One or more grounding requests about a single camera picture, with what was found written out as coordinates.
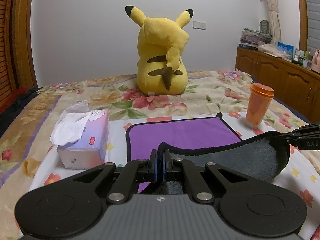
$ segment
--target purple and pink box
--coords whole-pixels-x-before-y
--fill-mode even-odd
[[[91,111],[81,138],[57,148],[65,168],[90,169],[104,163],[108,134],[108,110]]]

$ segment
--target floral blanket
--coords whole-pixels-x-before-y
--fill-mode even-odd
[[[239,118],[239,112],[247,109],[252,82],[243,72],[194,72],[188,74],[182,95],[147,97],[136,87],[135,78],[123,75],[44,87],[24,108],[0,139],[0,240],[19,238],[14,206],[52,148],[52,129],[66,107],[87,100],[90,110],[109,109],[110,120],[218,112]],[[306,125],[275,100],[264,122],[279,132]],[[302,153],[320,174],[320,152]]]

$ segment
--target pikachu ear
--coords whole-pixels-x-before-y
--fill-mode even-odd
[[[130,19],[133,20],[140,27],[143,25],[143,22],[146,19],[146,16],[137,7],[127,5],[125,7],[125,12],[130,17]]]
[[[178,16],[176,23],[179,24],[180,28],[183,28],[190,22],[192,16],[193,10],[188,9]]]

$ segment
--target small jar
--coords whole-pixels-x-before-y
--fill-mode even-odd
[[[274,90],[260,83],[253,83],[250,87],[246,125],[250,128],[257,128],[266,114],[271,100],[274,98]]]

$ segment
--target stuffed animal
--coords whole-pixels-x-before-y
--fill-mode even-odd
[[[175,21],[146,17],[134,6],[126,6],[125,11],[141,27],[137,85],[142,93],[149,96],[181,94],[188,82],[181,55],[189,39],[182,28],[190,21],[193,11],[184,11]]]

